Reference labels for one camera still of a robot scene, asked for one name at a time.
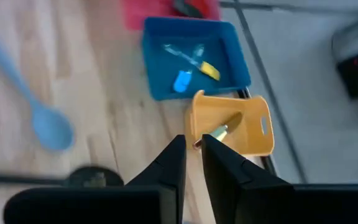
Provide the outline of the green-handled knife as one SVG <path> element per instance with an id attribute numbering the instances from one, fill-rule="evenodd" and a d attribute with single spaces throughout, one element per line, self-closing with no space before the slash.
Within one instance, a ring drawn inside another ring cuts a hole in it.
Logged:
<path id="1" fill-rule="evenodd" d="M 242 113 L 236 112 L 233 114 L 229 119 L 227 119 L 223 124 L 220 124 L 217 128 L 215 128 L 213 131 L 206 133 L 218 141 L 223 141 L 223 139 L 233 131 L 236 130 L 236 128 L 241 124 L 242 122 Z"/>

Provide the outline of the black slotted spoon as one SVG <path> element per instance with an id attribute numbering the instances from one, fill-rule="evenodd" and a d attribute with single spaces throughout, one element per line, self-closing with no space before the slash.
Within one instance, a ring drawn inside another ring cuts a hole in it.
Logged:
<path id="1" fill-rule="evenodd" d="M 0 184 L 58 185 L 62 187 L 115 187 L 123 186 L 121 176 L 106 167 L 82 166 L 67 177 L 36 177 L 19 174 L 0 174 Z"/>

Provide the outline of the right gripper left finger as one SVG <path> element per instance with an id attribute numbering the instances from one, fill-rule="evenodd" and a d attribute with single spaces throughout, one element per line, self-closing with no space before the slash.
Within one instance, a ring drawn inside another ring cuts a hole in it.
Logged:
<path id="1" fill-rule="evenodd" d="M 15 194 L 4 224 L 181 224 L 186 141 L 177 135 L 135 178 L 112 187 L 43 187 Z"/>

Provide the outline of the pink plastic bin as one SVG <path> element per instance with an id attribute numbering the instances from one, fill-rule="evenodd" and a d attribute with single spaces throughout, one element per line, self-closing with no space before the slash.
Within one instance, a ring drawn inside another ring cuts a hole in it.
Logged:
<path id="1" fill-rule="evenodd" d="M 143 29 L 147 17 L 187 17 L 173 8 L 173 0 L 120 0 L 122 15 L 128 29 Z M 220 20 L 218 0 L 185 0 L 194 5 L 203 15 L 203 18 Z"/>

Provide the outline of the blue plastic bin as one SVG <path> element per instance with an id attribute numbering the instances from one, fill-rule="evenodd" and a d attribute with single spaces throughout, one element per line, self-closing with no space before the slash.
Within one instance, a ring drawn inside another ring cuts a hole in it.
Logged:
<path id="1" fill-rule="evenodd" d="M 196 68 L 187 90 L 175 92 L 173 83 L 179 70 L 190 68 L 190 64 L 166 52 L 163 44 L 173 44 L 189 56 L 196 45 L 203 44 L 203 60 L 218 69 L 220 81 Z M 142 51 L 150 93 L 155 100 L 191 98 L 199 90 L 218 95 L 243 90 L 251 84 L 236 29 L 229 22 L 148 17 L 144 21 Z"/>

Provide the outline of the orange-yellow plastic bin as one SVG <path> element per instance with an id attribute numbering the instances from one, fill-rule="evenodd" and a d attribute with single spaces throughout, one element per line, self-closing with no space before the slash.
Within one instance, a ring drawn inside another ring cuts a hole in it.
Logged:
<path id="1" fill-rule="evenodd" d="M 186 147 L 195 148 L 203 134 L 212 133 L 235 114 L 241 122 L 221 141 L 243 156 L 267 156 L 273 152 L 274 136 L 267 102 L 261 96 L 248 99 L 206 96 L 198 91 L 185 113 Z"/>

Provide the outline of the black solid spoon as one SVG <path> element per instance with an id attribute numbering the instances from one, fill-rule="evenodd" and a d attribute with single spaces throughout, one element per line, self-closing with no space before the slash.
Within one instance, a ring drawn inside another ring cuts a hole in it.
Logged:
<path id="1" fill-rule="evenodd" d="M 186 3 L 185 0 L 173 0 L 173 8 L 181 15 L 194 18 L 203 18 L 202 13 L 194 5 Z"/>

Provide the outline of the blue mini spatula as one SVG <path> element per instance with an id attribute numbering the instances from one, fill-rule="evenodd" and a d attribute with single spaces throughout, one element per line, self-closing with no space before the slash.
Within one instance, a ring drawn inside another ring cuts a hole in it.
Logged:
<path id="1" fill-rule="evenodd" d="M 193 49 L 192 55 L 190 56 L 178 49 L 172 49 L 172 54 L 184 59 L 190 64 L 190 68 L 179 70 L 178 75 L 173 83 L 173 90 L 178 93 L 183 93 L 187 90 L 191 82 L 194 69 L 199 68 L 201 65 L 201 58 L 204 54 L 204 45 L 196 45 L 196 47 Z"/>

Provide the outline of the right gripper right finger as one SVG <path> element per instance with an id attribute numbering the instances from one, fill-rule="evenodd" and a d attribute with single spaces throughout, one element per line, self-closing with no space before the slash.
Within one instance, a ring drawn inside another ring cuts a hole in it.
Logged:
<path id="1" fill-rule="evenodd" d="M 290 184 L 210 135 L 201 150 L 217 224 L 358 224 L 358 184 Z"/>

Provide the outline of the yellow mini spatula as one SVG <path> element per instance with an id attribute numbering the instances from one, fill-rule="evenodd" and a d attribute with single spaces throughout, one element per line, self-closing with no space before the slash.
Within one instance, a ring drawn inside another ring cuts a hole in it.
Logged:
<path id="1" fill-rule="evenodd" d="M 178 47 L 173 44 L 163 44 L 162 47 L 166 52 L 186 60 L 192 66 L 196 67 L 201 73 L 211 77 L 214 80 L 220 81 L 221 76 L 218 69 L 203 60 L 203 44 L 196 45 L 193 49 L 193 54 L 190 56 L 182 52 Z"/>

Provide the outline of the grey-blue plastic spoon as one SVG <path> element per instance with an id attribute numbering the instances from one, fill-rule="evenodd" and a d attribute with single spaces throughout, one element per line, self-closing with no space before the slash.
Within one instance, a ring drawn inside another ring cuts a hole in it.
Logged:
<path id="1" fill-rule="evenodd" d="M 32 127 L 40 144 L 53 151 L 71 147 L 75 135 L 69 119 L 37 99 L 1 45 L 0 69 L 29 103 L 32 110 Z"/>

